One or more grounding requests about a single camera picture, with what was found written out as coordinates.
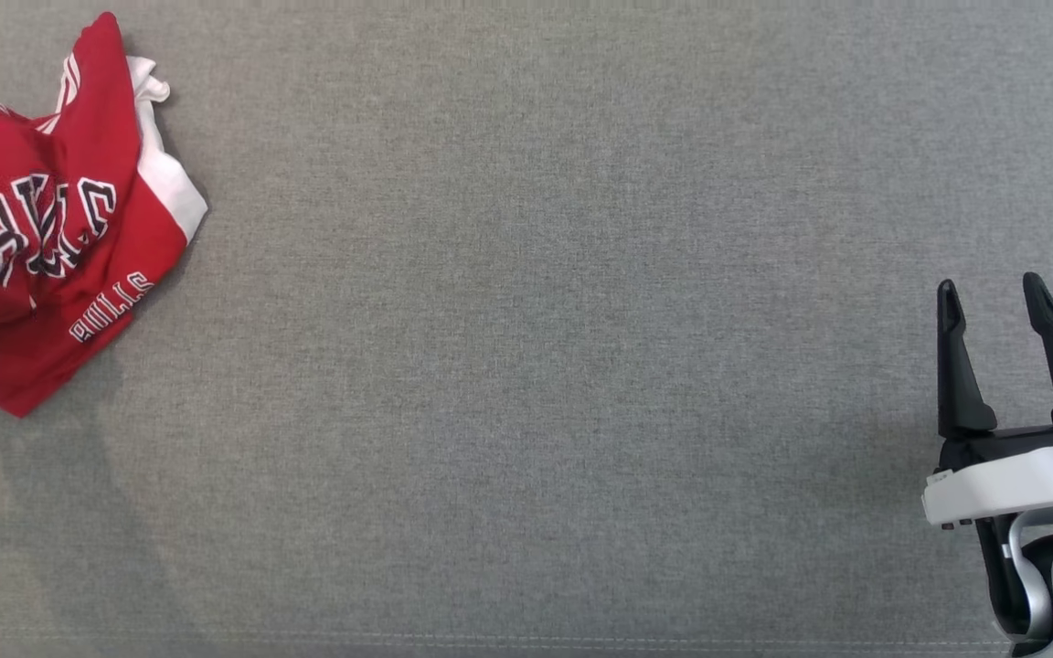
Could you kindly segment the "red shorts white side panels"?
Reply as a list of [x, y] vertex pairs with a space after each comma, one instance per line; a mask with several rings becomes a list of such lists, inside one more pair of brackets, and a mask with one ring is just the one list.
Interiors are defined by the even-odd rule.
[[37, 307], [0, 323], [0, 408], [24, 417], [128, 326], [199, 228], [207, 204], [165, 149], [154, 105], [170, 88], [128, 56], [141, 149], [128, 196], [104, 237]]

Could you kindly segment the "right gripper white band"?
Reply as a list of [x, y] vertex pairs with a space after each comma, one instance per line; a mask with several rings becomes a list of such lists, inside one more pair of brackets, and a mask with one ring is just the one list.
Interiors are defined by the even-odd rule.
[[[1053, 295], [1024, 274], [1029, 323], [1041, 338], [1053, 390]], [[966, 320], [953, 280], [937, 287], [939, 462], [922, 493], [931, 525], [1053, 509], [1053, 428], [999, 430], [984, 401], [963, 341]], [[1050, 412], [1053, 421], [1053, 408]]]

